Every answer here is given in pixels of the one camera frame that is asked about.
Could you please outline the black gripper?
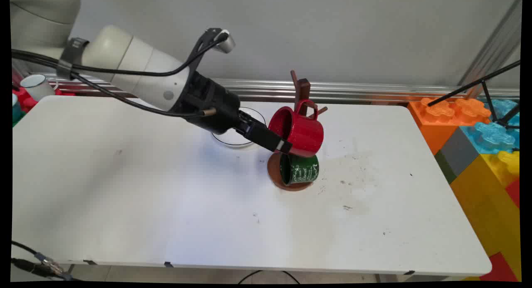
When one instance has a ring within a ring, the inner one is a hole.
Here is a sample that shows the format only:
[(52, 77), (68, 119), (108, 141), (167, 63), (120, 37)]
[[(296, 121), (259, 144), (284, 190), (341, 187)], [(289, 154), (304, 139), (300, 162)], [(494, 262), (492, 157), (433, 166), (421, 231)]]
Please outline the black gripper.
[(259, 114), (255, 118), (239, 110), (241, 101), (238, 95), (198, 72), (189, 76), (186, 89), (181, 100), (183, 108), (189, 106), (194, 111), (215, 109), (215, 114), (210, 116), (187, 118), (189, 123), (218, 135), (238, 126), (238, 133), (247, 140), (272, 152), (290, 153), (293, 144), (268, 129), (258, 112), (253, 111)]

